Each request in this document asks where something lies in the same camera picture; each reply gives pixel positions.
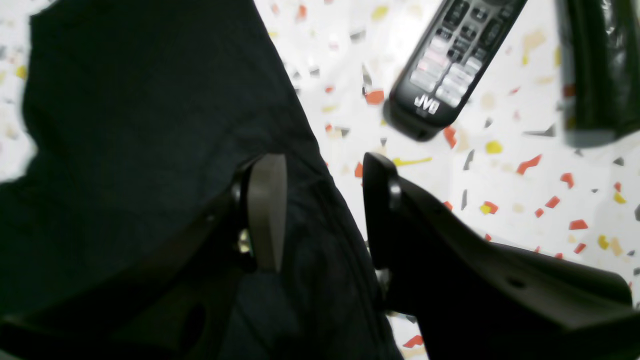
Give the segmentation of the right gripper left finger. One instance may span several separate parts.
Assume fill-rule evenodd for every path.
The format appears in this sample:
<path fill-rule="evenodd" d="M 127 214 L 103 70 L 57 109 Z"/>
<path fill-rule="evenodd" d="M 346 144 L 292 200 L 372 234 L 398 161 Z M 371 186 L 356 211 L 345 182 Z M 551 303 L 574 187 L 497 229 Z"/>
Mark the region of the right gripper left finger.
<path fill-rule="evenodd" d="M 255 275 L 282 268 L 288 170 L 282 153 L 265 153 L 236 168 L 230 182 L 183 227 L 193 245 L 175 281 L 187 297 L 234 297 Z"/>

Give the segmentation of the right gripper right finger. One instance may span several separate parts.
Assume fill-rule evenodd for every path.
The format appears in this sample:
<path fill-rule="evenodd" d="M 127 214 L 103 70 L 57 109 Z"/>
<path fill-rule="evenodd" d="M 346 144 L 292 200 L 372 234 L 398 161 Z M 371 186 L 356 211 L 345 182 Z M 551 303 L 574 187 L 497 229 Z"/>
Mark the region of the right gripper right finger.
<path fill-rule="evenodd" d="M 637 360 L 622 276 L 480 237 L 379 153 L 363 200 L 383 303 L 416 317 L 430 360 Z"/>

